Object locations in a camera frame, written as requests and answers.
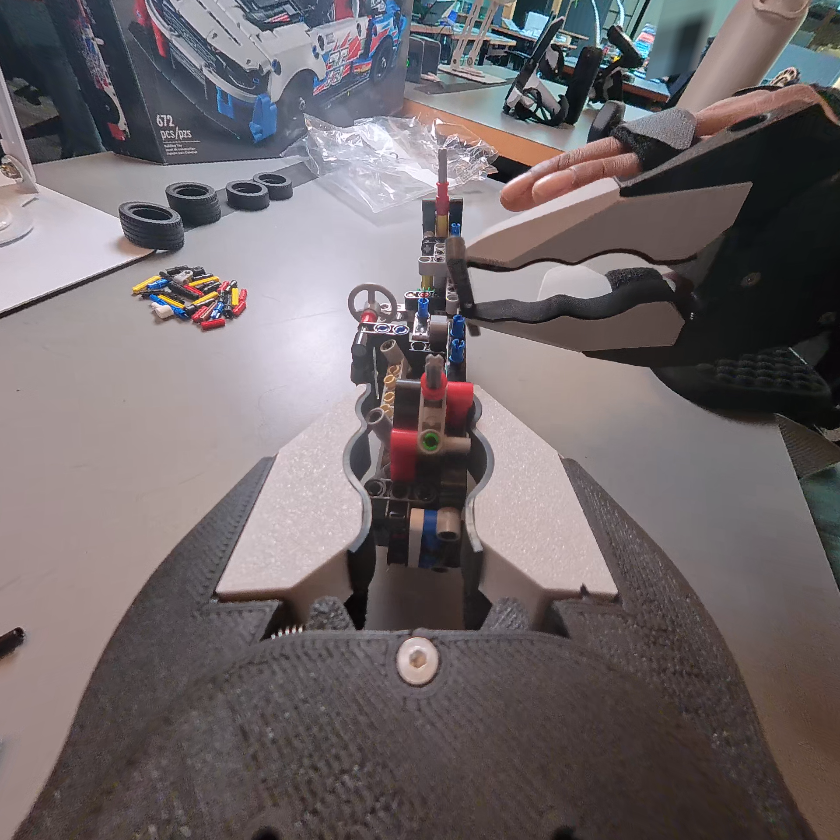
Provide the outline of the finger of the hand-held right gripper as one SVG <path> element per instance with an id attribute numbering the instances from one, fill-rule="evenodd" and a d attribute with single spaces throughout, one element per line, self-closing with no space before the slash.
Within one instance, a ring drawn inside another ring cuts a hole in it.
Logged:
<path id="1" fill-rule="evenodd" d="M 672 347 L 686 321 L 663 276 L 633 276 L 599 297 L 483 301 L 475 325 L 584 354 Z"/>
<path id="2" fill-rule="evenodd" d="M 471 267 L 577 265 L 607 253 L 656 264 L 693 259 L 736 220 L 750 182 L 626 197 L 605 178 L 490 227 L 466 246 Z"/>

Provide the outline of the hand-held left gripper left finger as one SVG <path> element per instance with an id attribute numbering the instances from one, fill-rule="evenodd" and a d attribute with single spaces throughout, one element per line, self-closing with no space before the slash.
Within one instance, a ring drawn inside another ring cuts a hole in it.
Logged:
<path id="1" fill-rule="evenodd" d="M 369 396 L 358 385 L 277 453 L 217 583 L 220 601 L 281 600 L 303 619 L 318 599 L 351 597 L 348 554 L 371 526 Z"/>

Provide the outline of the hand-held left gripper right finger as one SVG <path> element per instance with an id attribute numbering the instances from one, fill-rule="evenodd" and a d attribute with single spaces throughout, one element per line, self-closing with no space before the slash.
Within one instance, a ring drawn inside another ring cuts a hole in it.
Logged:
<path id="1" fill-rule="evenodd" d="M 517 601 L 531 629 L 547 608 L 581 591 L 617 594 L 602 548 L 558 452 L 481 387 L 474 432 L 486 468 L 465 505 L 478 589 L 492 604 Z"/>

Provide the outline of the lego car chassis assembly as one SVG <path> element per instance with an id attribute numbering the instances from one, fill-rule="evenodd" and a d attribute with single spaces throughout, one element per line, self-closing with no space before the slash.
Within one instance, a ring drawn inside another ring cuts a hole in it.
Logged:
<path id="1" fill-rule="evenodd" d="M 349 294 L 356 321 L 351 380 L 369 385 L 365 413 L 380 442 L 372 477 L 375 545 L 388 564 L 422 571 L 459 567 L 471 450 L 474 386 L 467 380 L 467 322 L 445 262 L 464 202 L 448 185 L 448 151 L 437 151 L 434 198 L 423 200 L 419 284 L 403 300 L 365 283 Z"/>

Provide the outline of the dark grey lego beam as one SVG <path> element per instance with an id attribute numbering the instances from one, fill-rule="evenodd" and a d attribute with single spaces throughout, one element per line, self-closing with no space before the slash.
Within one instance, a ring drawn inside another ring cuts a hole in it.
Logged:
<path id="1" fill-rule="evenodd" d="M 450 236 L 445 244 L 445 257 L 449 278 L 455 286 L 458 309 L 470 319 L 474 315 L 475 299 L 466 257 L 466 244 L 462 237 Z"/>

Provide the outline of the pile of colourful lego pins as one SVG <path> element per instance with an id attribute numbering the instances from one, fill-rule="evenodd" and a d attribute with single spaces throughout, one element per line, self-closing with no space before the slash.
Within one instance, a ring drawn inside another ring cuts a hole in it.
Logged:
<path id="1" fill-rule="evenodd" d="M 249 292 L 237 280 L 225 280 L 201 266 L 173 266 L 134 285 L 133 299 L 143 301 L 155 324 L 190 323 L 203 333 L 224 329 L 246 311 Z"/>

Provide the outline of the lego car set box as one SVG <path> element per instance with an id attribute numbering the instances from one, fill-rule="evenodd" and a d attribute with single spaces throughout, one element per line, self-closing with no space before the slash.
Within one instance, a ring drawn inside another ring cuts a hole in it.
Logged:
<path id="1" fill-rule="evenodd" d="M 410 2 L 47 2 L 101 139 L 162 165 L 274 159 L 403 104 Z"/>

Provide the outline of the person's right hand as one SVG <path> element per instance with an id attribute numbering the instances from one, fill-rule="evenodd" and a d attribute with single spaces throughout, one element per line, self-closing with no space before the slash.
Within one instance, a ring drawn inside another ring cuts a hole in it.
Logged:
<path id="1" fill-rule="evenodd" d="M 823 90 L 797 84 L 751 91 L 698 111 L 695 140 L 704 140 L 747 118 L 793 103 L 817 104 L 838 124 L 838 112 Z M 637 154 L 611 136 L 536 164 L 504 186 L 500 202 L 508 211 L 525 211 L 601 179 L 625 179 L 643 171 Z"/>

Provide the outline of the black dumbbell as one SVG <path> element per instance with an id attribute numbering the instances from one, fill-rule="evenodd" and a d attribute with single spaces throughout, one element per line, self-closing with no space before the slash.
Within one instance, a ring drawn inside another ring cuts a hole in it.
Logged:
<path id="1" fill-rule="evenodd" d="M 606 101 L 593 118 L 587 141 L 591 143 L 610 137 L 614 129 L 624 122 L 625 110 L 624 101 Z"/>

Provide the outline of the black dimpled cushion pad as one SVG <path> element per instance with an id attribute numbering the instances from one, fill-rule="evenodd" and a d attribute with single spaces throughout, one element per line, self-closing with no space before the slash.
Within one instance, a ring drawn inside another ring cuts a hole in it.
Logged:
<path id="1" fill-rule="evenodd" d="M 786 347 L 652 372 L 672 392 L 710 411 L 776 413 L 814 422 L 836 409 L 829 385 Z"/>

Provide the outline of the black joystick device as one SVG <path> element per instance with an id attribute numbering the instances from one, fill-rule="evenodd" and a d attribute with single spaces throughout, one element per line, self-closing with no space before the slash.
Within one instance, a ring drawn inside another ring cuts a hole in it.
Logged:
<path id="1" fill-rule="evenodd" d="M 609 65 L 602 67 L 603 50 L 598 46 L 584 47 L 578 56 L 565 93 L 568 111 L 563 123 L 576 124 L 589 100 L 623 102 L 623 73 L 643 65 L 644 58 L 621 25 L 609 27 L 607 40 L 619 52 Z"/>

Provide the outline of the black and white handheld device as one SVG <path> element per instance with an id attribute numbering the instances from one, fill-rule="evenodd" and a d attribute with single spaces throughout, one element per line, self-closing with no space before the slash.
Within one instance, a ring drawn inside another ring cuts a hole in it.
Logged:
<path id="1" fill-rule="evenodd" d="M 511 84 L 502 106 L 502 113 L 524 122 L 547 127 L 561 126 L 569 113 L 567 97 L 555 97 L 548 81 L 560 81 L 564 68 L 564 51 L 554 40 L 564 27 L 560 16 L 546 24 L 529 58 L 526 58 Z"/>

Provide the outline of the wood edged table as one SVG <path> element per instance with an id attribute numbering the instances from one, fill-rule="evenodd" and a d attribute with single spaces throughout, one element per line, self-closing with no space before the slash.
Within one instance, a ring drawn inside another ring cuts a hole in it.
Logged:
<path id="1" fill-rule="evenodd" d="M 427 92 L 407 81 L 400 115 L 437 123 L 438 131 L 444 135 L 471 134 L 492 146 L 499 161 L 506 159 L 525 166 L 552 159 L 587 142 L 592 122 L 602 110 L 600 103 L 588 104 L 573 125 L 550 128 L 524 122 L 502 111 L 516 72 L 497 66 L 486 66 L 484 72 L 502 79 L 502 83 L 471 88 L 465 80 L 463 86 L 455 85 L 451 91 Z"/>

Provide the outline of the clear plastic bag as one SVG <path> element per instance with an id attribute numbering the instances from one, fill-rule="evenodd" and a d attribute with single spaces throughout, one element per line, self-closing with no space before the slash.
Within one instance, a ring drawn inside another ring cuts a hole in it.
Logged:
<path id="1" fill-rule="evenodd" d="M 373 214 L 435 196 L 496 171 L 497 150 L 466 127 L 419 118 L 374 117 L 339 127 L 306 117 L 313 173 Z"/>

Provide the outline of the small black speaker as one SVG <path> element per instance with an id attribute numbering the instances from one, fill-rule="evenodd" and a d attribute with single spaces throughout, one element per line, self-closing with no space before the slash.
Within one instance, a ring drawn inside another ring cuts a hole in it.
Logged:
<path id="1" fill-rule="evenodd" d="M 406 59 L 406 81 L 419 83 L 436 77 L 440 65 L 441 48 L 436 38 L 412 35 Z"/>

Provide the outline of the white flat board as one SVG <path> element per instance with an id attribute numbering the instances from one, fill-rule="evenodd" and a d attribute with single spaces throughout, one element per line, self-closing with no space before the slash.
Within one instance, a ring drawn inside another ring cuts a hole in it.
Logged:
<path id="1" fill-rule="evenodd" d="M 124 237 L 116 217 L 46 187 L 3 185 L 1 196 L 1 313 L 151 253 Z"/>

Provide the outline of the clear acrylic stand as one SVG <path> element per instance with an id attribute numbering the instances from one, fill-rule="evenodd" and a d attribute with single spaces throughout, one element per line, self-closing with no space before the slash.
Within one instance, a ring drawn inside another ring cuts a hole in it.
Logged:
<path id="1" fill-rule="evenodd" d="M 28 205 L 39 187 L 4 75 L 1 76 L 1 246 L 27 236 L 35 221 Z"/>

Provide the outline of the pale wooden frame stand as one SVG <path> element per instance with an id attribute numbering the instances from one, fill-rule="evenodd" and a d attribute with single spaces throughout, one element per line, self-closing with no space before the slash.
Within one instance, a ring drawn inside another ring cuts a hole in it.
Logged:
<path id="1" fill-rule="evenodd" d="M 464 26 L 456 34 L 451 56 L 448 62 L 442 62 L 438 70 L 453 77 L 475 82 L 480 88 L 495 85 L 496 77 L 483 71 L 479 65 L 479 55 L 482 46 L 492 40 L 491 26 L 497 10 L 501 9 L 499 1 L 472 2 Z"/>

